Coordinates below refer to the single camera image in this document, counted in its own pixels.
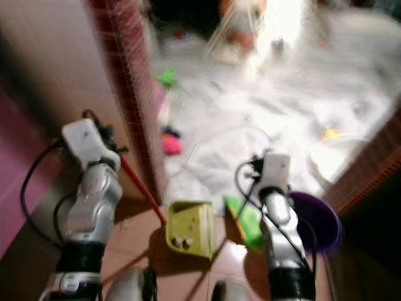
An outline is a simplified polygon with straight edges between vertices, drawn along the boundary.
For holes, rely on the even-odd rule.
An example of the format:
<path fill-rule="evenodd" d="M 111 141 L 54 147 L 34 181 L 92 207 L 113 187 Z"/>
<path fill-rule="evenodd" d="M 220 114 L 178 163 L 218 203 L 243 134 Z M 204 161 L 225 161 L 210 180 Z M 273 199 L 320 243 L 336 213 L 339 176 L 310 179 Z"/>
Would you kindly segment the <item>green broom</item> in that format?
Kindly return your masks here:
<path fill-rule="evenodd" d="M 261 250 L 263 248 L 263 233 L 260 229 L 261 212 L 257 206 L 253 206 L 243 197 L 224 195 L 226 211 L 233 219 L 237 231 L 249 248 Z"/>

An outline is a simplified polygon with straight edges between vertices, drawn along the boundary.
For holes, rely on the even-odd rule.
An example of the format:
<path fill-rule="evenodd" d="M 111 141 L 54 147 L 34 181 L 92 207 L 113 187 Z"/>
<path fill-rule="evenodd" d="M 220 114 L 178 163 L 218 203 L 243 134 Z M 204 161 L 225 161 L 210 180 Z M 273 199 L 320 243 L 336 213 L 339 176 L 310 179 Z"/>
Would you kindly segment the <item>yellow-green dustpan with red handle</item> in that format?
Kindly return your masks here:
<path fill-rule="evenodd" d="M 217 252 L 217 232 L 211 201 L 173 201 L 163 211 L 141 177 L 126 157 L 121 157 L 121 167 L 143 195 L 143 200 L 157 215 L 164 229 L 169 249 L 198 258 L 211 260 Z"/>

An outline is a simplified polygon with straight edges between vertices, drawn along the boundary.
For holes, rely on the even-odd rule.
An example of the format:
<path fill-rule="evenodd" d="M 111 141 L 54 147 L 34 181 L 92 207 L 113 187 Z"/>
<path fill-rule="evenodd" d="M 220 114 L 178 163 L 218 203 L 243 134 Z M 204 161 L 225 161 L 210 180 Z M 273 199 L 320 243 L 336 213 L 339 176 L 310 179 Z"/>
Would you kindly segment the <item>small yellow floor item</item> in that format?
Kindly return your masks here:
<path fill-rule="evenodd" d="M 321 138 L 322 140 L 340 140 L 343 138 L 343 134 L 339 132 L 337 129 L 325 129 L 323 131 L 323 137 Z"/>

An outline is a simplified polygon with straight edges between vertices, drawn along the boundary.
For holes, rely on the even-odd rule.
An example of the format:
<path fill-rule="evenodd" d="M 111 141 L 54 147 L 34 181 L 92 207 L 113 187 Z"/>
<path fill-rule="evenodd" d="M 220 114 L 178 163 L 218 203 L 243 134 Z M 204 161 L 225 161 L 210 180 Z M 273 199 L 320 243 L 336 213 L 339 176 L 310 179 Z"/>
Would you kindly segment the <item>pink slipper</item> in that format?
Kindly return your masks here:
<path fill-rule="evenodd" d="M 168 157 L 180 155 L 183 152 L 183 147 L 178 137 L 163 133 L 161 137 L 161 144 L 164 154 Z"/>

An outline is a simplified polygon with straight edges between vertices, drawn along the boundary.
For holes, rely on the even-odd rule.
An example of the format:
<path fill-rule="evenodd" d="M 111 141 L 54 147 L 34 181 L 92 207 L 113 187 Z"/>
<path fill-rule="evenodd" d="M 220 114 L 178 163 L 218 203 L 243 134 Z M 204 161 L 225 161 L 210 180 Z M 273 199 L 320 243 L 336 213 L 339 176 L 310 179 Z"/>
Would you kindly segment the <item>purple plastic bucket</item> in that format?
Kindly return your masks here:
<path fill-rule="evenodd" d="M 328 253 L 335 249 L 343 238 L 343 225 L 329 204 L 312 194 L 292 191 L 293 209 L 299 223 L 297 230 L 307 252 L 316 249 L 318 253 Z"/>

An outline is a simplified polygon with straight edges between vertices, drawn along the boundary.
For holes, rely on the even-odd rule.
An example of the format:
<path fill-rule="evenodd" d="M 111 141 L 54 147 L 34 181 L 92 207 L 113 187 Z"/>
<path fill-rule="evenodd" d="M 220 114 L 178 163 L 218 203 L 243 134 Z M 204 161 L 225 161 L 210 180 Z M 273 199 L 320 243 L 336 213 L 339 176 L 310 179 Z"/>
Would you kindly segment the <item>green plastic bag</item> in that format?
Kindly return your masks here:
<path fill-rule="evenodd" d="M 175 88 L 179 82 L 173 68 L 166 69 L 163 73 L 157 75 L 155 80 L 157 80 L 157 82 L 167 90 Z"/>

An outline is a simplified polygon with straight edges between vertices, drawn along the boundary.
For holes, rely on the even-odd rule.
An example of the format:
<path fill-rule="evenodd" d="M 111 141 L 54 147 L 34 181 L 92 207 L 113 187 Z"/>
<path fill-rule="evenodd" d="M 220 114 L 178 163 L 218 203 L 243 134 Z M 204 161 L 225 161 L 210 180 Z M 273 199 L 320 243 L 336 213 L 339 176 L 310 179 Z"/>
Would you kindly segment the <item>grey robot right leg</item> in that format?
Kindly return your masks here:
<path fill-rule="evenodd" d="M 253 301 L 244 284 L 235 279 L 221 279 L 215 282 L 210 301 Z"/>

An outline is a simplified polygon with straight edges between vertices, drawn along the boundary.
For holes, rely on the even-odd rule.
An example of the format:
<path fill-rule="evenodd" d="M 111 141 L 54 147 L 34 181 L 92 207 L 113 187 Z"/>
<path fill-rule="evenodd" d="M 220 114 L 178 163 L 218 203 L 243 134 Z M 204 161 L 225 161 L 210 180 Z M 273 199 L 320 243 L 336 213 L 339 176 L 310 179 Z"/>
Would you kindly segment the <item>grey robot leg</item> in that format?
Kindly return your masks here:
<path fill-rule="evenodd" d="M 235 279 L 221 279 L 215 282 L 210 301 L 253 301 L 244 284 Z"/>
<path fill-rule="evenodd" d="M 134 268 L 113 281 L 104 301 L 157 301 L 157 273 L 152 268 Z"/>

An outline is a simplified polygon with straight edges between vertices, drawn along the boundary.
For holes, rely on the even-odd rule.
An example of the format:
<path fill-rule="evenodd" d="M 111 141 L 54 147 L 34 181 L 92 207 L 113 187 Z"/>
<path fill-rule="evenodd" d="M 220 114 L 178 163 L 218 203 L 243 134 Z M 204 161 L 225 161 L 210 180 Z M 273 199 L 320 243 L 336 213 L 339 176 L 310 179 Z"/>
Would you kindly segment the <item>grey robot left leg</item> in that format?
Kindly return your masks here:
<path fill-rule="evenodd" d="M 104 301 L 157 301 L 157 273 L 152 268 L 134 268 L 113 281 Z"/>

